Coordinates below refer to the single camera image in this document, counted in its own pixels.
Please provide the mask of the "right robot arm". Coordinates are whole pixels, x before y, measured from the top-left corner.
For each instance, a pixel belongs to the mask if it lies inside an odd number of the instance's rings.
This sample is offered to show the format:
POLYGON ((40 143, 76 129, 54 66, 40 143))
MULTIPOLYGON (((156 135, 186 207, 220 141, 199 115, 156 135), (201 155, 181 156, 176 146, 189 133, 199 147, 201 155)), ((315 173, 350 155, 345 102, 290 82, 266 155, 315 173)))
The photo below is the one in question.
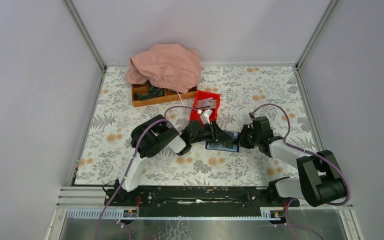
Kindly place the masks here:
POLYGON ((275 136, 265 116, 255 117, 244 125, 233 143, 241 148, 258 150, 267 157, 282 160, 298 171, 298 178, 282 177, 267 186, 267 201, 273 206, 285 200, 303 199, 310 206, 340 206, 350 200, 348 182, 329 150, 312 152, 275 136))

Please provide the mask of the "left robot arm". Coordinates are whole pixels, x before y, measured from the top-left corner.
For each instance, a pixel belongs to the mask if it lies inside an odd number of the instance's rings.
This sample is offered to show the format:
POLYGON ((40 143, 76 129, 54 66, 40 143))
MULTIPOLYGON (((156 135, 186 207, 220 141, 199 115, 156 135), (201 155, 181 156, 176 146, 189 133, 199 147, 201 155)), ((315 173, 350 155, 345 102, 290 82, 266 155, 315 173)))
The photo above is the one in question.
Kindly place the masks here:
POLYGON ((115 196, 124 206, 132 204, 135 200, 134 190, 139 186, 147 158, 156 156, 166 147, 182 156, 191 150, 192 144, 199 142, 232 148, 235 139, 214 121, 201 124, 197 120, 192 120, 182 131, 178 131, 161 114, 137 126, 130 137, 130 144, 134 148, 133 156, 123 176, 118 179, 119 189, 115 196))

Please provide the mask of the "navy blue card holder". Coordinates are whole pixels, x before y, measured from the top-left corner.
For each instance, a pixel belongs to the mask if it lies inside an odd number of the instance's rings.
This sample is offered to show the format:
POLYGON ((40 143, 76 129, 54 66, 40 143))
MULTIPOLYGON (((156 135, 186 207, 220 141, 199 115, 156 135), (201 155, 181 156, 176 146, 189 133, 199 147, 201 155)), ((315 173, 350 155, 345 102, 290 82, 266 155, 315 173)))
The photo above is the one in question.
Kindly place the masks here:
POLYGON ((224 131, 224 132, 231 137, 231 140, 225 141, 225 142, 213 142, 213 143, 206 141, 205 149, 238 153, 240 148, 238 145, 233 144, 233 141, 236 140, 236 138, 239 136, 239 132, 235 132, 235 131, 224 131))

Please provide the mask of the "red plastic bin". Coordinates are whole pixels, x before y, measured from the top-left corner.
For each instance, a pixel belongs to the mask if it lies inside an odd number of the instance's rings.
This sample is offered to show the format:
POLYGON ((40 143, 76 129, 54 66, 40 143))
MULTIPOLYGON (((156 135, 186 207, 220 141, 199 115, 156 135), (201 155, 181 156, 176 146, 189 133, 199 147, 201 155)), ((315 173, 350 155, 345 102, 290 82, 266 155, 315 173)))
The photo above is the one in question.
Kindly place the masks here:
POLYGON ((201 125, 211 124, 217 120, 221 95, 214 92, 198 90, 190 112, 190 121, 198 121, 201 125))

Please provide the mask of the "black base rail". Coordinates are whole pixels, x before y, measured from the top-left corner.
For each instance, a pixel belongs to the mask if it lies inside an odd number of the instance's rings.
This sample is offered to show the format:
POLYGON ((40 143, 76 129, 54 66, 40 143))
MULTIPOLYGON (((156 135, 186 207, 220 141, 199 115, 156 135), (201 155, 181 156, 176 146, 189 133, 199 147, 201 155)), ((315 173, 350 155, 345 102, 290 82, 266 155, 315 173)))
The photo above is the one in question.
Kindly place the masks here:
POLYGON ((106 189, 105 204, 133 207, 139 217, 261 217, 262 208, 284 210, 291 200, 272 187, 147 186, 106 189))

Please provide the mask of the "wooden tray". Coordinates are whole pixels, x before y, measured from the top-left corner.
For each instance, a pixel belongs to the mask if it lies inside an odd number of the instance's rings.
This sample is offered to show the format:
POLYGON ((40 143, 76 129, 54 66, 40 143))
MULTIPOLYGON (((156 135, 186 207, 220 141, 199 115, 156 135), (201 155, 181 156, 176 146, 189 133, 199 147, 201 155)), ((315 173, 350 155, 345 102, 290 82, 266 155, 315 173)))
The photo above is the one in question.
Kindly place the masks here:
POLYGON ((153 86, 149 82, 146 82, 144 85, 131 85, 131 98, 134 107, 144 107, 184 99, 193 99, 197 92, 198 88, 196 86, 189 89, 187 93, 183 94, 172 89, 153 86))

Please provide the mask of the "pink cloth garment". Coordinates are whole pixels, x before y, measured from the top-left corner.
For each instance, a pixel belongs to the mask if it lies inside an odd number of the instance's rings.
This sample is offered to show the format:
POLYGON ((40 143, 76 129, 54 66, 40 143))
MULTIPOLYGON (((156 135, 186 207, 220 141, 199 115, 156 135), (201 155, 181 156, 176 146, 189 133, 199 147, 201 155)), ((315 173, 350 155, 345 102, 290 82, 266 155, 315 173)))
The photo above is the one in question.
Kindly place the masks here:
POLYGON ((201 61, 196 49, 186 49, 178 43, 155 44, 130 58, 124 78, 132 85, 149 82, 186 94, 201 81, 201 61))

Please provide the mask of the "grey card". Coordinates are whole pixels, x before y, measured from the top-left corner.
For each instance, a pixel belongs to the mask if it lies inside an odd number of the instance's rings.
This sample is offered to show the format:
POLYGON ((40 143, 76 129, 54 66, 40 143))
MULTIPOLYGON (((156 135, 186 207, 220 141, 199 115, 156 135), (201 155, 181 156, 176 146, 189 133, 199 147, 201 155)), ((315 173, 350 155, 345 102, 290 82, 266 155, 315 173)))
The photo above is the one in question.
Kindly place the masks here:
POLYGON ((218 100, 215 98, 199 99, 196 104, 197 109, 215 109, 217 107, 218 100))

